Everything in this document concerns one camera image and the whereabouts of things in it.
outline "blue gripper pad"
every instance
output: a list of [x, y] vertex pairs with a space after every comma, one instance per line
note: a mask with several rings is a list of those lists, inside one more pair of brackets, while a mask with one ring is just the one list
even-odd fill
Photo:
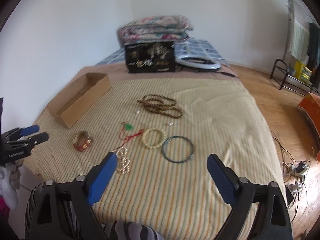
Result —
[[94, 182], [89, 186], [87, 201], [90, 206], [100, 200], [116, 168], [117, 157], [116, 154], [113, 153], [110, 159], [101, 169]]
[[207, 169], [216, 184], [223, 201], [226, 204], [230, 204], [231, 207], [234, 207], [236, 204], [236, 189], [213, 158], [213, 154], [207, 159]]
[[20, 135], [27, 136], [36, 132], [39, 132], [39, 126], [33, 125], [33, 126], [26, 127], [24, 129], [21, 129]]

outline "mattress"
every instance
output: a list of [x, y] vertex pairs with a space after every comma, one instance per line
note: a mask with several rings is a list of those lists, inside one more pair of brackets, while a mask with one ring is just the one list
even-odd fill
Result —
[[[44, 110], [37, 123], [50, 138], [25, 159], [31, 171], [56, 182], [87, 174], [108, 151], [121, 145], [118, 136], [125, 121], [133, 125], [133, 132], [163, 129], [168, 136], [189, 138], [195, 147], [190, 161], [174, 164], [164, 159], [160, 149], [147, 150], [140, 138], [127, 143], [130, 172], [114, 173], [101, 200], [92, 207], [101, 223], [124, 220], [144, 224], [167, 240], [212, 240], [231, 207], [223, 202], [206, 169], [211, 153], [238, 176], [260, 184], [276, 181], [284, 193], [266, 120], [238, 79], [221, 80], [219, 73], [129, 74], [124, 63], [87, 67], [78, 75], [92, 71], [108, 73], [111, 90], [71, 129]], [[145, 111], [137, 99], [148, 93], [175, 98], [183, 117], [171, 119]], [[72, 147], [75, 134], [81, 130], [88, 131], [94, 140], [82, 153]], [[156, 133], [147, 137], [150, 143], [157, 140]], [[188, 144], [182, 140], [168, 145], [172, 159], [181, 160], [187, 154]], [[254, 204], [240, 239], [246, 239], [256, 210]]]
[[[197, 56], [205, 56], [212, 59], [217, 59], [226, 66], [229, 66], [226, 59], [223, 58], [219, 52], [206, 40], [197, 40], [195, 38], [189, 38], [185, 42], [175, 42], [174, 54], [176, 56], [193, 54]], [[96, 65], [104, 65], [110, 63], [123, 62], [125, 59], [124, 48], [117, 50], [110, 56], [106, 57]]]

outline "black box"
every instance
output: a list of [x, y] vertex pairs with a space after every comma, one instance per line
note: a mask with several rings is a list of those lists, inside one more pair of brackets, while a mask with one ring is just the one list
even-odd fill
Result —
[[175, 72], [172, 41], [130, 44], [124, 48], [129, 73]]

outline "striped fabric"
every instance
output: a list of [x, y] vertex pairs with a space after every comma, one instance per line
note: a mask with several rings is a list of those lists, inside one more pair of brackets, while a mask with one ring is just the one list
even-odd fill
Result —
[[[136, 102], [147, 93], [175, 98], [182, 107], [181, 119], [144, 111]], [[195, 146], [191, 161], [170, 163], [160, 149], [147, 150], [135, 138], [127, 144], [130, 172], [115, 173], [101, 200], [93, 206], [98, 220], [106, 224], [126, 221], [143, 224], [166, 240], [212, 240], [226, 220], [231, 207], [225, 204], [207, 169], [209, 154], [217, 153], [238, 176], [253, 183], [276, 181], [284, 184], [275, 145], [268, 125], [253, 97], [241, 82], [204, 79], [139, 79], [112, 84], [71, 128], [67, 129], [44, 111], [39, 119], [41, 131], [49, 141], [40, 144], [25, 160], [25, 165], [45, 180], [73, 180], [87, 174], [106, 153], [121, 145], [118, 138], [122, 122], [139, 129], [164, 129], [168, 136], [190, 138]], [[72, 147], [74, 135], [87, 130], [94, 142], [80, 153]], [[150, 144], [158, 133], [147, 137]], [[184, 159], [189, 145], [171, 140], [167, 156]], [[246, 239], [253, 222], [253, 205], [240, 239]]]
[[114, 240], [164, 240], [152, 228], [132, 222], [115, 221], [106, 224], [103, 229]]

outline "towel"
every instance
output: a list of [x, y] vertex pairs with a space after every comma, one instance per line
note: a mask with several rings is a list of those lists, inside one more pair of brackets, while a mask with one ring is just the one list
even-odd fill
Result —
[[292, 0], [292, 42], [291, 56], [304, 62], [309, 45], [309, 21], [307, 12], [295, 1]]
[[120, 37], [125, 42], [184, 41], [188, 39], [186, 31], [191, 30], [185, 16], [152, 16], [128, 23], [120, 30]]

